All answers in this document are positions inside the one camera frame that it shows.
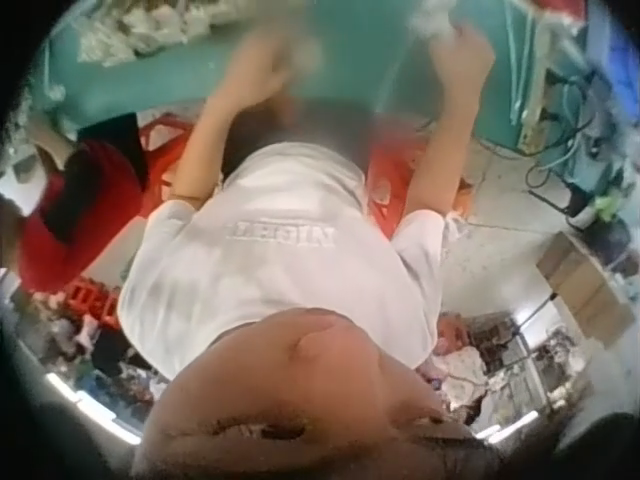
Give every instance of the white floor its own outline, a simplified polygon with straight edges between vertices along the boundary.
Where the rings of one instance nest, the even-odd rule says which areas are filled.
[[[467,234],[444,260],[444,305],[465,316],[510,311],[521,323],[551,293],[536,262],[553,234],[567,228],[562,215],[526,193],[531,160],[506,160],[476,144],[466,178],[476,195]],[[568,194],[551,178],[539,193],[564,206]],[[555,325],[580,337],[561,300],[548,304],[524,329],[530,346]],[[637,413],[640,406],[640,337],[636,323],[608,351],[599,349],[588,366],[594,393],[568,432],[579,433],[611,412]]]

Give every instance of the white t-shirt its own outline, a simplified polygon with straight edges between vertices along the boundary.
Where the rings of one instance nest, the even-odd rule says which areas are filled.
[[[364,175],[319,146],[251,155],[199,211],[149,218],[118,316],[172,379],[220,335],[294,307],[339,312],[415,368],[437,339],[444,219],[407,216],[389,242],[365,215]]]

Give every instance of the hand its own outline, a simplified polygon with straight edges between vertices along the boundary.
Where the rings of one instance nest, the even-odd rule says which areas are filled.
[[[238,111],[279,93],[291,77],[288,36],[261,28],[249,33],[234,52],[218,92]]]
[[[416,369],[416,372],[427,382],[431,382],[432,380],[444,381],[447,378],[447,372],[436,367],[431,358],[425,360],[422,365]]]
[[[434,39],[429,52],[442,83],[445,106],[477,109],[482,89],[495,62],[495,53],[484,35],[464,25],[455,38]]]

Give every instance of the fluorescent light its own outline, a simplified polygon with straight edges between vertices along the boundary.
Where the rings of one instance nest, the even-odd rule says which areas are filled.
[[[488,438],[491,435],[498,433],[501,429],[502,427],[500,425],[493,425],[492,427],[489,427],[481,431],[480,433],[476,433],[476,438],[478,440],[484,440],[485,438]]]
[[[55,373],[48,373],[45,375],[45,378],[66,399],[75,403],[78,410],[102,428],[131,445],[140,444],[141,439],[138,435],[114,423],[113,420],[115,420],[116,414],[91,397],[87,392],[74,392],[73,389]]]
[[[116,418],[116,414],[107,407],[93,399],[87,392],[78,392],[79,401],[76,406],[89,417],[99,423],[99,420],[111,421]]]
[[[492,444],[501,442],[502,440],[507,438],[509,435],[511,435],[515,431],[517,431],[517,430],[521,429],[522,427],[524,427],[525,425],[528,425],[531,422],[533,422],[539,416],[540,416],[540,414],[535,410],[532,411],[532,412],[527,413],[524,417],[522,417],[520,420],[518,420],[513,425],[509,425],[508,427],[503,428],[499,432],[493,434],[491,437],[489,437],[488,442],[492,443]]]
[[[126,430],[125,428],[122,428],[120,425],[114,423],[114,422],[107,422],[107,421],[102,421],[102,420],[96,420],[101,427],[103,427],[105,430],[108,430],[109,432],[113,433],[116,437],[124,440],[127,443],[130,443],[131,445],[139,445],[140,444],[140,437],[135,435],[134,433],[130,432],[129,430]]]
[[[45,378],[53,387],[70,402],[76,403],[79,398],[76,392],[55,373],[48,373]]]

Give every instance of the electrical cable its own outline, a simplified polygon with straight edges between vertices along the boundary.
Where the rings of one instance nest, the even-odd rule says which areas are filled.
[[[541,155],[541,154],[546,153],[546,152],[548,152],[550,150],[553,150],[554,148],[558,148],[558,147],[561,147],[563,145],[566,145],[567,143],[569,143],[572,140],[574,140],[575,137],[578,134],[582,133],[587,128],[589,128],[594,120],[595,120],[595,114],[589,120],[587,120],[584,124],[580,125],[579,127],[573,128],[570,133],[560,135],[560,138],[558,138],[556,141],[550,143],[549,145],[545,146],[544,148],[540,149],[539,151],[534,152],[534,153],[522,153],[521,155],[523,157],[528,157],[528,158],[537,157],[538,155]]]
[[[509,69],[511,73],[511,82],[509,87],[511,89],[510,92],[510,111],[509,111],[509,119],[511,121],[511,125],[515,125],[517,119],[515,118],[517,115],[514,115],[516,109],[516,101],[518,95],[518,63],[516,58],[516,40],[513,33],[513,12],[511,11],[511,0],[502,0],[504,16],[505,16],[505,24],[507,27],[507,45],[509,49]]]
[[[527,68],[529,66],[529,56],[531,54],[531,36],[533,35],[533,15],[531,10],[527,9],[526,12],[526,26],[524,33],[524,43],[522,47],[522,58],[520,61],[520,80],[518,83],[518,91],[516,93],[516,102],[511,111],[511,124],[516,125],[519,121],[519,114],[522,111],[522,98],[524,97],[524,86],[527,76]]]
[[[497,147],[493,147],[491,145],[487,145],[485,142],[483,142],[479,138],[476,138],[475,141],[476,141],[476,143],[478,145],[480,145],[487,152],[491,153],[492,155],[495,155],[498,158],[501,158],[503,160],[509,160],[509,161],[512,161],[512,162],[516,162],[516,161],[522,160],[522,156],[520,156],[520,155],[505,155],[503,153],[500,153],[498,151]]]
[[[544,187],[549,180],[551,179],[551,170],[543,170],[544,171],[544,178],[540,181],[540,183],[533,183],[531,181],[531,175],[534,172],[540,172],[540,168],[538,167],[538,165],[531,165],[531,167],[529,167],[529,170],[527,170],[527,173],[525,173],[524,175],[524,183],[527,186],[527,188],[529,188],[530,190],[537,190],[539,188]]]
[[[562,86],[562,110],[563,113],[565,115],[565,117],[571,122],[571,126],[573,128],[578,128],[577,127],[577,123],[578,122],[573,122],[571,121],[571,109],[569,108],[569,89],[571,87],[575,87],[578,88],[578,90],[580,91],[580,94],[582,95],[582,99],[583,102],[586,104],[586,101],[588,98],[590,97],[586,97],[585,96],[585,90],[583,88],[581,88],[579,85],[575,84],[575,83],[566,83]]]
[[[581,138],[579,136],[580,134],[578,134],[578,136],[576,136],[573,140],[572,140],[572,144],[569,147],[569,150],[567,151],[567,153],[565,153],[562,157],[558,158],[557,160],[554,160],[551,163],[547,163],[541,167],[539,167],[539,170],[550,170],[553,167],[556,167],[564,162],[566,162],[567,160],[569,160],[571,157],[573,157],[573,155],[575,155],[575,153],[578,151],[578,147],[580,146],[581,143]]]

